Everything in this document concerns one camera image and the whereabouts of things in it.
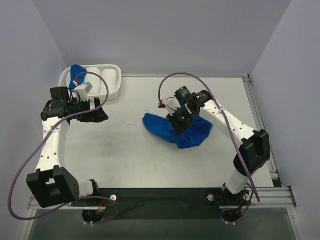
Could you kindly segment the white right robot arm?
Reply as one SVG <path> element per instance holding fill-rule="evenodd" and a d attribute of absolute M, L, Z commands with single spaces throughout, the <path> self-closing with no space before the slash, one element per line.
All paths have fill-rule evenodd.
<path fill-rule="evenodd" d="M 236 156 L 234 170 L 223 185 L 221 198 L 233 205 L 240 199 L 240 192 L 252 176 L 271 158 L 270 136 L 264 130 L 256 130 L 225 110 L 207 90 L 191 93 L 186 86 L 178 89 L 174 97 L 163 99 L 161 103 L 168 110 L 167 118 L 177 135 L 185 133 L 194 118 L 200 117 L 213 124 L 234 145 Z"/>

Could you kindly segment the blue towel pile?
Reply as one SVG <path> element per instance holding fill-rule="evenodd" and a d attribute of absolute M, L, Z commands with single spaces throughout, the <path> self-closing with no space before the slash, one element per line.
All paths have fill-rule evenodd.
<path fill-rule="evenodd" d="M 142 122 L 151 134 L 166 142 L 176 144 L 179 149 L 199 147 L 209 137 L 214 126 L 207 120 L 195 117 L 188 130 L 177 135 L 167 118 L 146 113 Z"/>

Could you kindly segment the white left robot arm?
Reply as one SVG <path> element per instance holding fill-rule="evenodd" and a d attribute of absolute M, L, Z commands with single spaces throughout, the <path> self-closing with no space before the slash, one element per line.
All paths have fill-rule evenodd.
<path fill-rule="evenodd" d="M 90 206 L 101 201 L 101 190 L 93 180 L 79 182 L 65 168 L 67 133 L 72 120 L 81 123 L 102 123 L 108 120 L 98 97 L 90 100 L 90 83 L 70 90 L 68 87 L 50 89 L 51 100 L 40 117 L 43 127 L 43 145 L 35 172 L 28 174 L 26 183 L 42 208 L 78 201 Z"/>

